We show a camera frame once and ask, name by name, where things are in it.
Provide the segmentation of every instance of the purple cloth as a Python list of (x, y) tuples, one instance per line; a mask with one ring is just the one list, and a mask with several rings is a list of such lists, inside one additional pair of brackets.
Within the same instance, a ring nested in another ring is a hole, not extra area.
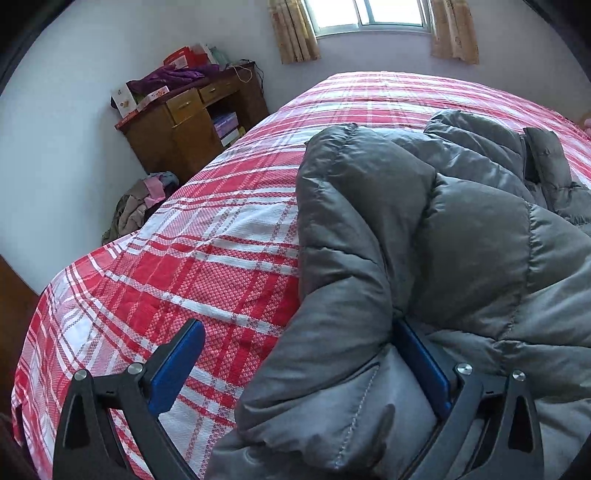
[(204, 78), (205, 75), (199, 70), (199, 67), (196, 69), (190, 69), (187, 67), (175, 70), (174, 65), (165, 65), (154, 70), (141, 80), (127, 82), (127, 86), (132, 93), (143, 96), (155, 92), (164, 86), (172, 91)]

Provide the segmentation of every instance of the window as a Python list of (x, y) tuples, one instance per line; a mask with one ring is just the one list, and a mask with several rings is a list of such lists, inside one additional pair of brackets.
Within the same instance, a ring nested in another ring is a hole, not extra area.
[(428, 0), (306, 0), (316, 35), (364, 30), (429, 31)]

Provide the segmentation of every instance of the gray down jacket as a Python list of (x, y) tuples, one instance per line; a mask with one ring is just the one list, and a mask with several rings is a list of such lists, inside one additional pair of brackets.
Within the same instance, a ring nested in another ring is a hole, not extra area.
[(206, 479), (398, 478), (436, 418), (393, 317), (479, 371), (523, 370), (560, 477), (591, 432), (591, 194), (556, 135), (459, 111), (424, 133), (338, 125), (296, 193), (301, 307)]

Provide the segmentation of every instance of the pink clothing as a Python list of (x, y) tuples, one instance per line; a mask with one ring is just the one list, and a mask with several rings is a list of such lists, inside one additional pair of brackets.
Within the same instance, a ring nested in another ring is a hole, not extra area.
[(148, 188), (148, 192), (150, 193), (145, 199), (144, 202), (146, 207), (151, 208), (162, 200), (166, 199), (166, 194), (164, 193), (164, 186), (160, 181), (159, 177), (148, 177), (144, 179), (144, 183)]

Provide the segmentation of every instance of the white wall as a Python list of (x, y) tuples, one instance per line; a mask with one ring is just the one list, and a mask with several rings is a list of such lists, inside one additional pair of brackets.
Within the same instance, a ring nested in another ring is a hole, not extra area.
[(31, 47), (0, 96), (0, 254), (37, 292), (100, 245), (115, 205), (143, 175), (113, 125), (113, 87), (197, 41), (265, 71), (274, 111), (338, 73), (397, 70), (507, 90), (578, 119), (591, 84), (558, 35), (522, 0), (469, 0), (481, 65), (430, 56), (426, 35), (341, 34), (321, 60), (282, 65), (267, 0), (76, 0)]
[(111, 89), (196, 41), (184, 4), (77, 0), (0, 96), (0, 254), (36, 292), (100, 246), (118, 199), (145, 176), (113, 127)]
[(430, 37), (351, 33), (319, 39), (322, 59), (282, 65), (267, 0), (199, 0), (199, 37), (232, 59), (256, 60), (274, 111), (339, 72), (392, 70), (454, 77), (506, 90), (578, 120), (591, 109), (591, 83), (558, 34), (523, 0), (468, 0), (480, 65), (430, 56)]

